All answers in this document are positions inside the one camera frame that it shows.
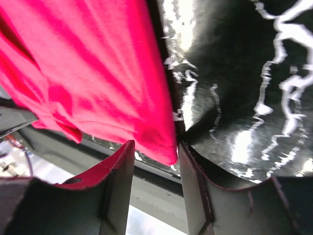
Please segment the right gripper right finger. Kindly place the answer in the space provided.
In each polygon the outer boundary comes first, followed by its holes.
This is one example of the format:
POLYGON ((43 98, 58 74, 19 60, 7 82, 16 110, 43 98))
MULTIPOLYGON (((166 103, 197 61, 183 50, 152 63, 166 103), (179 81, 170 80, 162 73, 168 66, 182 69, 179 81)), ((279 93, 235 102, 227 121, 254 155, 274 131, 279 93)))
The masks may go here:
POLYGON ((312 177, 271 177, 255 184, 183 142, 179 163, 189 234, 312 234, 312 177))

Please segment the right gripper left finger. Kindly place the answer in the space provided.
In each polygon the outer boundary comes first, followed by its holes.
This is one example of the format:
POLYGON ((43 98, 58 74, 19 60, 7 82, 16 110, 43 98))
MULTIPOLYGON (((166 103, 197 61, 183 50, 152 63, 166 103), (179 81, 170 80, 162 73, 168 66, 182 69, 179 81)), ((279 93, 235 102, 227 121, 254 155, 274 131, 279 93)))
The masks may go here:
POLYGON ((3 235, 123 235, 126 232, 134 141, 62 184, 35 177, 0 180, 3 235))

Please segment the red t shirt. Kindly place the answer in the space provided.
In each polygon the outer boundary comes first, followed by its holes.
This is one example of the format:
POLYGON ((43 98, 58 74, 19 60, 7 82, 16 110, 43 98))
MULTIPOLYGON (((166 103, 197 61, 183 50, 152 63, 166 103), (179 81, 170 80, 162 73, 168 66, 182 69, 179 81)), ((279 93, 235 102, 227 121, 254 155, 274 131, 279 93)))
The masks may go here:
POLYGON ((173 109, 144 0, 3 0, 0 84, 36 128, 177 162, 173 109))

